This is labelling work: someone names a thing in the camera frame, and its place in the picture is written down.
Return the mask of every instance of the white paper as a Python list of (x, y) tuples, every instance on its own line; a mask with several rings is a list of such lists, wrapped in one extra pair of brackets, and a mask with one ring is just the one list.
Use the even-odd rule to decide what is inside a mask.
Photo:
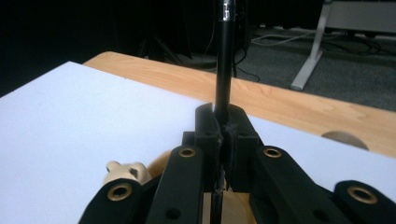
[[(204, 102), (76, 63), (0, 99), (0, 223), (77, 223), (106, 163), (149, 165), (194, 130)], [(250, 117), (321, 186), (355, 179), (396, 201), (396, 160)]]

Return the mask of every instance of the metal desk leg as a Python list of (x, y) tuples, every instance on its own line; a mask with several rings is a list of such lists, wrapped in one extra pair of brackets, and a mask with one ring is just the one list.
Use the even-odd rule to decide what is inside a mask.
[(320, 59), (320, 56), (322, 54), (322, 51), (319, 49), (320, 42), (323, 37), (324, 28), (326, 27), (326, 22), (329, 18), (331, 6), (332, 6), (331, 1), (325, 1), (323, 4), (323, 8), (321, 10), (320, 18), (318, 21), (318, 29), (315, 34), (314, 44), (311, 49), (311, 54), (309, 55), (303, 67), (301, 68), (297, 77), (291, 83), (290, 88), (292, 90), (295, 91), (303, 90), (306, 81), (311, 76), (312, 71), (314, 70), (315, 66), (317, 65)]

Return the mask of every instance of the beige plastic object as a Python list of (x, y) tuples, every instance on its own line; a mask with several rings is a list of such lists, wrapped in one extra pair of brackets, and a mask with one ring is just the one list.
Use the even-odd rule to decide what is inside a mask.
[(103, 185), (119, 178), (132, 179), (144, 185), (151, 179), (148, 169), (141, 162), (121, 165), (117, 161), (110, 161), (106, 168), (108, 174), (105, 177)]
[[(148, 172), (152, 177), (160, 175), (168, 163), (171, 151), (164, 152), (149, 167)], [(251, 224), (256, 223), (248, 203), (248, 194), (224, 191), (222, 223)], [(210, 223), (210, 193), (204, 194), (204, 207), (202, 223)]]

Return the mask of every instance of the wooden table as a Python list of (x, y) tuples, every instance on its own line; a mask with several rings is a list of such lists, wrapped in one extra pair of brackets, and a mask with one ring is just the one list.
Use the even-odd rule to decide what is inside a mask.
[[(115, 52), (102, 53), (84, 64), (206, 102), (215, 99), (216, 76), (212, 73)], [(237, 78), (232, 81), (231, 103), (250, 115), (308, 133), (350, 133), (371, 151), (396, 158), (394, 112)]]

